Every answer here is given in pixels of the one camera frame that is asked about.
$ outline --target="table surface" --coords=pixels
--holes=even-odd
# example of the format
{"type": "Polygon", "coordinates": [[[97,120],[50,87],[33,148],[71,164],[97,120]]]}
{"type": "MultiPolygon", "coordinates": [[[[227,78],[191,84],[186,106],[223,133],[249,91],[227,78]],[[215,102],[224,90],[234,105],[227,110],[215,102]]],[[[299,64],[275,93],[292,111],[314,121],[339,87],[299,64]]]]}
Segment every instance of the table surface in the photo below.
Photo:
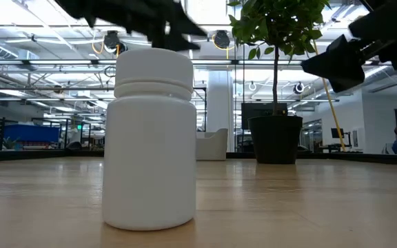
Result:
{"type": "Polygon", "coordinates": [[[197,163],[196,217],[165,231],[102,222],[102,158],[0,162],[0,247],[397,247],[397,165],[197,163]]]}

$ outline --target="computer screen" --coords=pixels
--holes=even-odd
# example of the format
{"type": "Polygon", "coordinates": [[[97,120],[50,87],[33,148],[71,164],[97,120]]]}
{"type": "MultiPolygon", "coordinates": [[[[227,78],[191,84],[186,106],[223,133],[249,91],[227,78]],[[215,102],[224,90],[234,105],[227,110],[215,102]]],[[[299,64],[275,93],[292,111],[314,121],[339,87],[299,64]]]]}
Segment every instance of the computer screen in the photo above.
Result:
{"type": "MultiPolygon", "coordinates": [[[[344,138],[344,130],[340,128],[341,136],[344,138]]],[[[336,128],[332,128],[332,138],[339,138],[338,130],[336,128]]]]}
{"type": "MultiPolygon", "coordinates": [[[[273,103],[241,103],[241,129],[249,130],[247,120],[258,116],[271,116],[273,103]]],[[[278,104],[278,114],[287,116],[287,103],[278,104]]]]}

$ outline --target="wall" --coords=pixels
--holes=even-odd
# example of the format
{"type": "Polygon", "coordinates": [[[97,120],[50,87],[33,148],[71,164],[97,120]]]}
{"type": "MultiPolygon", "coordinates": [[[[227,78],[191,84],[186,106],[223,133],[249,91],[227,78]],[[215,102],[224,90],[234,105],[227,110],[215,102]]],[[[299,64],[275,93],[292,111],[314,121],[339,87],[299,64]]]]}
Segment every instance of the wall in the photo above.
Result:
{"type": "Polygon", "coordinates": [[[5,117],[11,121],[30,121],[31,118],[43,117],[43,108],[33,105],[21,105],[18,102],[8,102],[8,107],[0,105],[0,118],[5,117]]]}
{"type": "Polygon", "coordinates": [[[386,143],[393,143],[397,95],[363,94],[366,153],[379,154],[386,143]]]}
{"type": "MultiPolygon", "coordinates": [[[[358,149],[365,149],[365,126],[361,90],[356,90],[351,96],[340,96],[338,99],[340,101],[334,103],[334,109],[340,128],[343,128],[344,132],[358,130],[358,149]]],[[[316,106],[315,112],[298,112],[297,115],[303,117],[304,123],[319,119],[322,121],[324,145],[340,143],[339,138],[332,138],[331,128],[336,126],[329,103],[321,103],[316,106]]],[[[344,142],[348,144],[347,135],[345,135],[344,142]]]]}

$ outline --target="potted plant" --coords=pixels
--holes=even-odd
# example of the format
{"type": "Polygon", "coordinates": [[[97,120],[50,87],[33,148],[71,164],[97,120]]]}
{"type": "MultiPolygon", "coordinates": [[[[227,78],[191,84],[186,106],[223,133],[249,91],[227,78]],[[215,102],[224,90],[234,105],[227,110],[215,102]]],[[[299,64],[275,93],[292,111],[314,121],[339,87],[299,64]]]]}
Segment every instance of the potted plant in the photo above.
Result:
{"type": "Polygon", "coordinates": [[[249,127],[259,163],[293,164],[303,119],[278,113],[278,58],[281,50],[289,56],[315,52],[311,41],[322,36],[316,25],[323,22],[321,12],[329,0],[247,0],[233,1],[229,6],[243,5],[240,20],[230,15],[236,45],[255,45],[249,59],[274,52],[274,111],[272,116],[251,118],[249,127]]]}

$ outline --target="white pillar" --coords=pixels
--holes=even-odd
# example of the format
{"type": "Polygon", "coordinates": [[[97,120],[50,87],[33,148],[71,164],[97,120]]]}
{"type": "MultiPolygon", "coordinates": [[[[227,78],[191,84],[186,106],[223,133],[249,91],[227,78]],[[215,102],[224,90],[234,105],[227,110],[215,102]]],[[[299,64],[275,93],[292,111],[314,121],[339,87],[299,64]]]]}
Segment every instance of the white pillar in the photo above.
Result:
{"type": "Polygon", "coordinates": [[[234,103],[230,71],[210,71],[207,81],[206,132],[227,128],[227,151],[234,152],[234,103]]]}

